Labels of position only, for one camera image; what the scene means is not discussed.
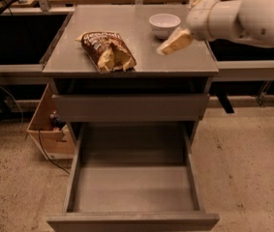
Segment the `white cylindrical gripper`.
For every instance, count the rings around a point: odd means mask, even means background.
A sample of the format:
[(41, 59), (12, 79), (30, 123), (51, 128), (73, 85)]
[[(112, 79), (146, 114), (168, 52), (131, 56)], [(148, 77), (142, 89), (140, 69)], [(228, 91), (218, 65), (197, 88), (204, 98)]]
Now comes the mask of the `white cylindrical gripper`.
[(238, 19), (241, 2), (221, 0), (189, 0), (188, 29), (176, 28), (158, 48), (161, 55), (169, 55), (198, 41), (237, 40), (243, 32)]

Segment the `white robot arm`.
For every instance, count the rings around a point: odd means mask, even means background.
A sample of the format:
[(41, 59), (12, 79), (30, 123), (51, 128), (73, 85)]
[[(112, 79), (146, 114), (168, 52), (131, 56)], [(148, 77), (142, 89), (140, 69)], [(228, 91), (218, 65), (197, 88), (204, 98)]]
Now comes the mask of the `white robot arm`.
[(274, 0), (194, 1), (186, 26), (177, 27), (157, 52), (168, 55), (192, 41), (215, 40), (274, 48)]

